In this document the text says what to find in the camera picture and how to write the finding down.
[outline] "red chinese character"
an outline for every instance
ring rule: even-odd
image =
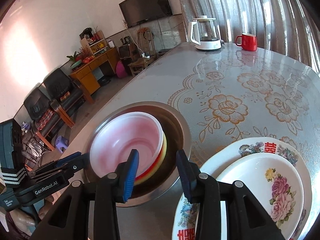
[[[177,236],[179,240],[184,240],[183,230],[179,230]]]
[[[189,228],[184,230],[184,240],[194,240],[195,239],[195,229]]]
[[[275,143],[265,143],[264,144],[264,152],[266,153],[276,153],[277,145]]]

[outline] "chair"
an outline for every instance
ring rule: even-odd
[[[27,109],[31,119],[33,120],[31,128],[50,150],[54,150],[54,146],[49,142],[47,136],[58,124],[60,120],[69,127],[73,125],[66,118],[65,111],[61,111],[56,105],[57,102],[50,101],[47,96],[35,88],[24,100],[23,105]]]
[[[58,103],[55,107],[61,111],[64,110],[64,112],[68,112],[68,110],[81,98],[88,100],[90,104],[94,103],[86,88],[82,86],[78,80],[72,81],[60,68],[46,77],[43,83],[49,96]],[[61,100],[66,93],[69,94],[68,97]],[[74,125],[74,122],[69,116],[66,116],[66,118]]]
[[[137,37],[140,49],[147,52],[150,58],[141,57],[137,61],[130,63],[128,66],[132,76],[135,76],[146,69],[157,58],[151,30],[149,28],[141,28],[137,31]]]

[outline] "floral plate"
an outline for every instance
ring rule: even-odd
[[[298,225],[303,207],[303,186],[297,170],[276,154],[250,154],[228,166],[217,181],[240,180],[268,212],[286,240]],[[227,239],[226,206],[221,202],[221,239]]]
[[[300,221],[290,238],[291,240],[297,240],[310,214],[312,191],[309,171],[301,155],[291,145],[270,137],[242,139],[216,153],[202,165],[200,170],[217,178],[223,170],[236,160],[261,152],[269,152],[284,157],[295,167],[300,175],[304,191],[304,203]],[[181,196],[174,217],[172,240],[195,239],[198,207],[199,204],[190,204],[184,195]]]

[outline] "red mug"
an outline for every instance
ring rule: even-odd
[[[237,39],[241,37],[241,44],[237,44]],[[257,37],[256,35],[250,33],[242,33],[241,36],[237,36],[235,44],[242,49],[247,51],[256,51],[257,50]]]

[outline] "pink bag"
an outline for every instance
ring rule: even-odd
[[[117,66],[116,66],[116,74],[118,78],[124,78],[127,77],[128,74],[126,73],[124,66],[121,62],[121,60],[118,61]]]

